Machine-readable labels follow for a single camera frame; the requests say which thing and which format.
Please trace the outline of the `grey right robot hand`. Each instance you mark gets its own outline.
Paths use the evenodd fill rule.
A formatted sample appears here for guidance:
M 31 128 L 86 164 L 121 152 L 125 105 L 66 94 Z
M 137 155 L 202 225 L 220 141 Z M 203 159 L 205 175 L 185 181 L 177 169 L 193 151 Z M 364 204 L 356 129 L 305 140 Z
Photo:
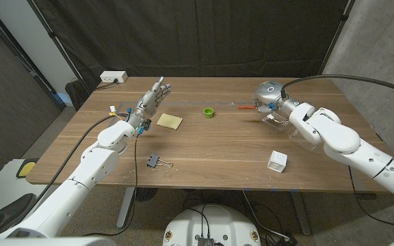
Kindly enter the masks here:
M 254 91 L 252 99 L 259 113 L 279 112 L 289 116 L 291 112 L 301 104 L 295 98 L 282 98 L 282 84 L 277 81 L 265 81 Z

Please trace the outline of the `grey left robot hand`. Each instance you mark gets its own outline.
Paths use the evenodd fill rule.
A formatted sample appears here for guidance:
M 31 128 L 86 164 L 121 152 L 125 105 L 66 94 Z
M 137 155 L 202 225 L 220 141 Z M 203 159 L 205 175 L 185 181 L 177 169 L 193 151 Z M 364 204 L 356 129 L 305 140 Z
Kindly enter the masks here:
M 160 77 L 152 88 L 137 102 L 135 109 L 129 114 L 127 122 L 137 128 L 151 119 L 157 112 L 162 100 L 170 93 L 170 84 L 163 84 L 164 77 Z

